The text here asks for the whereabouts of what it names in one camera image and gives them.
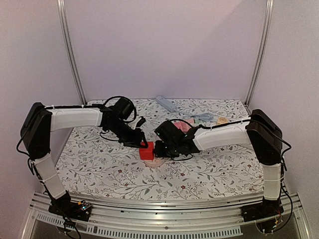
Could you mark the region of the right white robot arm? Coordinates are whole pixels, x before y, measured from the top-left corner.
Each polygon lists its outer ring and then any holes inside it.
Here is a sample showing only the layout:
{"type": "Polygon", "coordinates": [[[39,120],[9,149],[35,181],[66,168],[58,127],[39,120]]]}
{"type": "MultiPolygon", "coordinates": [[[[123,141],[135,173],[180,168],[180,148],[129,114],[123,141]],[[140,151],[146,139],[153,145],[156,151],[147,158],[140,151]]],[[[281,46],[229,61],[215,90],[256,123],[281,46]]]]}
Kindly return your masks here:
{"type": "Polygon", "coordinates": [[[243,206],[241,216],[245,222],[278,216],[283,213],[284,162],[282,131],[260,109],[237,121],[213,126],[192,126],[183,132],[166,120],[155,129],[159,140],[155,144],[155,155],[174,159],[180,155],[191,155],[215,147],[240,145],[254,152],[263,169],[264,192],[260,203],[243,206]]]}

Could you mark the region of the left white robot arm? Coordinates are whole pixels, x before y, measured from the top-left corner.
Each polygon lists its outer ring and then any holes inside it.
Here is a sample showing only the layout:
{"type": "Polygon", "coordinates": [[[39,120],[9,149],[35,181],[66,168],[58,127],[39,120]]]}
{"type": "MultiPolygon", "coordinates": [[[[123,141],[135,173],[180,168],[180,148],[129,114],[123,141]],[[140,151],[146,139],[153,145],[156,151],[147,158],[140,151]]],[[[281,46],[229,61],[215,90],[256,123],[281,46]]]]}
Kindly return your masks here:
{"type": "Polygon", "coordinates": [[[98,126],[103,131],[112,132],[118,142],[127,147],[146,148],[144,132],[137,126],[131,127],[128,117],[137,114],[134,104],[121,97],[112,106],[106,104],[50,106],[40,102],[32,105],[20,130],[19,143],[23,143],[28,156],[31,172],[37,176],[51,199],[51,213],[65,217],[89,216],[92,205],[86,201],[73,203],[69,192],[64,188],[51,158],[51,133],[67,128],[98,126]]]}

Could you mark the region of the round pink power socket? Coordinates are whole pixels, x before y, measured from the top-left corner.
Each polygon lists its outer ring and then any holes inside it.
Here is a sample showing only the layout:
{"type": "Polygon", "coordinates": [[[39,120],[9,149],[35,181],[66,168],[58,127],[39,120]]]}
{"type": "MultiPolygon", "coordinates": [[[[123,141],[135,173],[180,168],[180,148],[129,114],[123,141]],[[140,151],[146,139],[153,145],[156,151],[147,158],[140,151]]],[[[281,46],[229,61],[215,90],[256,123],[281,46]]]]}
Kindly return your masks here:
{"type": "Polygon", "coordinates": [[[153,160],[145,160],[145,165],[148,167],[160,167],[165,163],[165,159],[162,158],[154,158],[153,160]]]}

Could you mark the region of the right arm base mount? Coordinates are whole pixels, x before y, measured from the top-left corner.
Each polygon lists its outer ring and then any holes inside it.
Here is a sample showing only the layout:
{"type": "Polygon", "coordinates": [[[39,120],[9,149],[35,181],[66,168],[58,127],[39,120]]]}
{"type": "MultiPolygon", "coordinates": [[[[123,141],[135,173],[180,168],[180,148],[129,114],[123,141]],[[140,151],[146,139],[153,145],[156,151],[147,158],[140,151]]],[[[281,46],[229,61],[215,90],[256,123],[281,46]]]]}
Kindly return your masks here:
{"type": "Polygon", "coordinates": [[[241,216],[244,222],[258,221],[257,229],[263,234],[273,233],[275,229],[283,222],[284,212],[280,200],[263,200],[260,203],[246,205],[241,207],[241,216]]]}

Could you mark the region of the red cube socket adapter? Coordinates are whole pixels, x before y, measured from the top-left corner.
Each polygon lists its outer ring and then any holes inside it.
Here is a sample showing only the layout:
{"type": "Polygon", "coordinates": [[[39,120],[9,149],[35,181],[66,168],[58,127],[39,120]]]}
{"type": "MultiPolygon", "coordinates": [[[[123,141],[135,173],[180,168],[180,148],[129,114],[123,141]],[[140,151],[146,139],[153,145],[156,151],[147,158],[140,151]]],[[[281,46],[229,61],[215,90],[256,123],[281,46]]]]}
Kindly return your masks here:
{"type": "Polygon", "coordinates": [[[154,160],[154,143],[148,141],[148,146],[146,148],[139,149],[139,155],[141,160],[154,160]]]}

